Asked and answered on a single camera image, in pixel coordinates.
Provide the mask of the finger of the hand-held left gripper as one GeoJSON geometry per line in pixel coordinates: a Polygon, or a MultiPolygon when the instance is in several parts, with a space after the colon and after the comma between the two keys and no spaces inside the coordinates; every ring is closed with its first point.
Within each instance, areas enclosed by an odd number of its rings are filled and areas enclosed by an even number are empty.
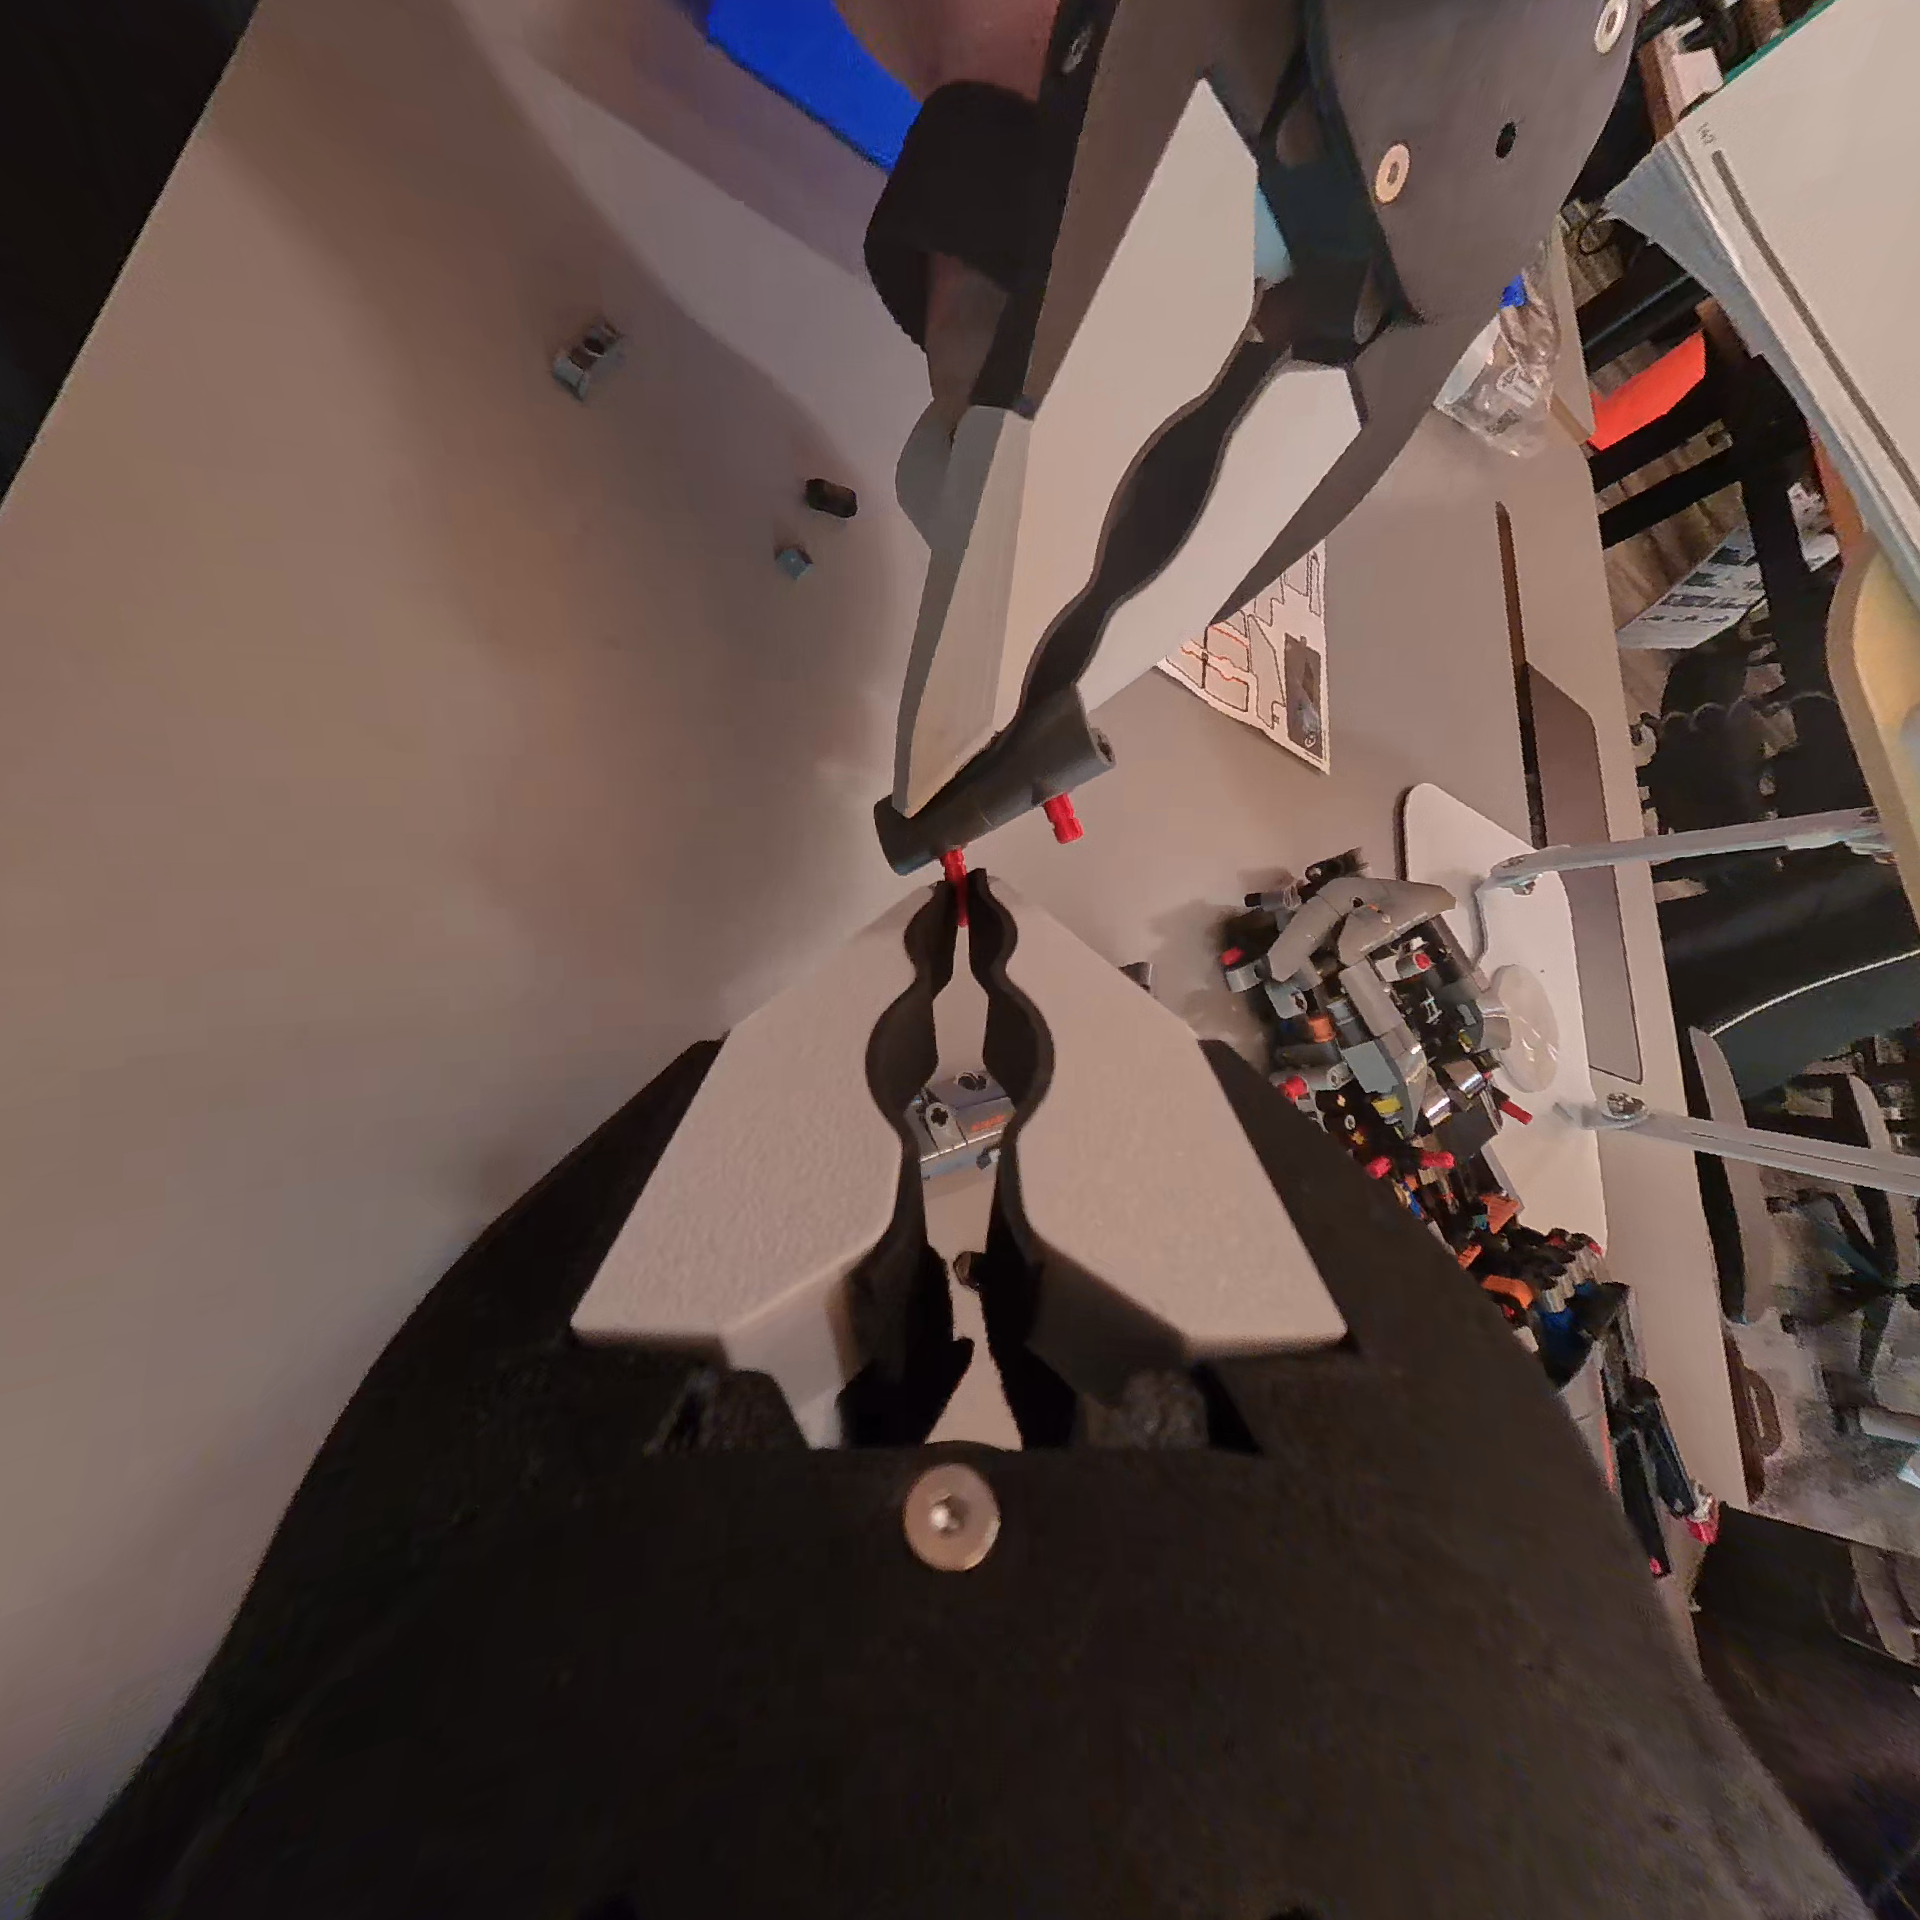
{"type": "Polygon", "coordinates": [[[1161,445],[1175,490],[1150,487],[1141,468],[1102,538],[1090,593],[1098,625],[1077,679],[1087,711],[1247,600],[1244,579],[1354,443],[1359,407],[1348,371],[1284,363],[1220,448],[1207,450],[1200,426],[1188,416],[1161,445]]]}
{"type": "Polygon", "coordinates": [[[1141,561],[1120,490],[1214,386],[1257,304],[1257,160],[1197,77],[1031,415],[925,411],[895,495],[928,549],[895,727],[893,809],[922,812],[1015,716],[1102,561],[1141,561]]]}

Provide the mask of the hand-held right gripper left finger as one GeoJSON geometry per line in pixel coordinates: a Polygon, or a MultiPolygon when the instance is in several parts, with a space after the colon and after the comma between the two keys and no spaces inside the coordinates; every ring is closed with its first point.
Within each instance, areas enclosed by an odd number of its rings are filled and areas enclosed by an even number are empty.
{"type": "Polygon", "coordinates": [[[729,1028],[574,1307],[580,1343],[765,1375],[789,1405],[902,1386],[946,1343],[905,1107],[952,933],[950,884],[919,888],[729,1028]]]}

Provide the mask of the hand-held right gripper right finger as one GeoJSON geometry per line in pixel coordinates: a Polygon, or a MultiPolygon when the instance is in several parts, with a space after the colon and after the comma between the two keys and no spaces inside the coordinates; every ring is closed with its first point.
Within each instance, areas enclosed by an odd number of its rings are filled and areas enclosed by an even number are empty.
{"type": "Polygon", "coordinates": [[[1046,909],[967,877],[1017,1343],[1056,1377],[1337,1346],[1348,1325],[1188,1024],[1046,909]]]}

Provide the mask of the grey lego panel assembly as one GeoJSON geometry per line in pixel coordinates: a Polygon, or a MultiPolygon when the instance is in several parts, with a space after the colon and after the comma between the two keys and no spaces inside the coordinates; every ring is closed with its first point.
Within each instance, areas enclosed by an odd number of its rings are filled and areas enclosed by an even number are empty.
{"type": "Polygon", "coordinates": [[[925,1081],[905,1108],[921,1179],[993,1171],[1012,1115],[1015,1101],[978,1066],[925,1081]]]}

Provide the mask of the blue plastic bin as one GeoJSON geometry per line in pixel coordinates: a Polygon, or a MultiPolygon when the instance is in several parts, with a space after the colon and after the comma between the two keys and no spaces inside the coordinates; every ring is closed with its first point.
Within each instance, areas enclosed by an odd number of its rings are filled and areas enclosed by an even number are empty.
{"type": "Polygon", "coordinates": [[[701,2],[708,47],[798,108],[850,154],[890,173],[919,117],[834,2],[701,2]]]}

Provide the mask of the lego sticker sheet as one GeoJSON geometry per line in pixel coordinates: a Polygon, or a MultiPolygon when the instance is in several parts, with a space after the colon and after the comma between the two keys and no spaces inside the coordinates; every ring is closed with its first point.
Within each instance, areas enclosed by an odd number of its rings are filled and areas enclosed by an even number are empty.
{"type": "Polygon", "coordinates": [[[1188,637],[1159,660],[1159,673],[1214,714],[1326,776],[1327,546],[1317,545],[1271,589],[1188,637]]]}

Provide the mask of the clear bag of lego parts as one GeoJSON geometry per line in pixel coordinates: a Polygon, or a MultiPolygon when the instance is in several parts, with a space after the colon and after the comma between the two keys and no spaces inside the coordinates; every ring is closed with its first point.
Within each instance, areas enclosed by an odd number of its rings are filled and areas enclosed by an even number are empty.
{"type": "Polygon", "coordinates": [[[1498,309],[1460,354],[1431,407],[1482,445],[1524,457],[1544,443],[1560,354],[1544,253],[1505,284],[1498,309]]]}

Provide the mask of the grey lego car model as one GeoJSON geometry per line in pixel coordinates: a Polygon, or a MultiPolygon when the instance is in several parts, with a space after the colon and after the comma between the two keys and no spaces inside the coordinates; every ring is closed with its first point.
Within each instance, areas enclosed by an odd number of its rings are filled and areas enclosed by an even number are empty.
{"type": "Polygon", "coordinates": [[[1598,1452],[1647,1570],[1668,1579],[1668,1530],[1712,1546],[1718,1504],[1641,1369],[1629,1291],[1599,1243],[1528,1217],[1496,1169],[1501,1125],[1534,1112],[1496,1081],[1512,1023],[1446,924],[1454,905],[1348,850],[1247,893],[1220,924],[1216,965],[1255,1009],[1268,1084],[1498,1309],[1598,1452]]]}

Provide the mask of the person's left hand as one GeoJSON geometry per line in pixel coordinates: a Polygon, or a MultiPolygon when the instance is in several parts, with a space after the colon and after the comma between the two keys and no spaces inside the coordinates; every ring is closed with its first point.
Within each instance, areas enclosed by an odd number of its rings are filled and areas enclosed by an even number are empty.
{"type": "Polygon", "coordinates": [[[928,404],[949,439],[970,404],[1004,304],[1004,288],[985,272],[957,256],[928,256],[922,328],[928,404]]]}

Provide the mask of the orange plastic object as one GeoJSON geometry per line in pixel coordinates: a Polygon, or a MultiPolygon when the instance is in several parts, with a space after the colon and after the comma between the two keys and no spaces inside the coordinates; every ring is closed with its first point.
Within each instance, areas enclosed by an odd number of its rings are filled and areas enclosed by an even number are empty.
{"type": "Polygon", "coordinates": [[[1701,328],[1612,391],[1590,395],[1590,452],[1608,450],[1665,419],[1710,372],[1710,340],[1701,328]]]}

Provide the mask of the white book stand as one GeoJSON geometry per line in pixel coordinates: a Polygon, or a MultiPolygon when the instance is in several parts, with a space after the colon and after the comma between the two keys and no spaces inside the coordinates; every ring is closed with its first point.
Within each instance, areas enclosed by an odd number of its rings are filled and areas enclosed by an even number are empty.
{"type": "Polygon", "coordinates": [[[1400,803],[1404,874],[1437,881],[1440,914],[1454,913],[1472,937],[1472,955],[1508,967],[1552,1020],[1544,1080],[1532,1120],[1498,1114],[1485,1146],[1487,1169],[1536,1226],[1605,1227],[1599,1140],[1632,1136],[1686,1155],[1750,1169],[1793,1171],[1815,1179],[1916,1195],[1916,1160],[1886,1148],[1818,1144],[1729,1120],[1656,1112],[1632,1092],[1598,1095],[1577,977],[1577,940],[1565,877],[1616,874],[1664,861],[1849,849],[1893,857],[1893,837],[1871,807],[1831,807],[1762,824],[1701,833],[1642,834],[1612,843],[1534,849],[1490,824],[1437,784],[1415,784],[1400,803]]]}

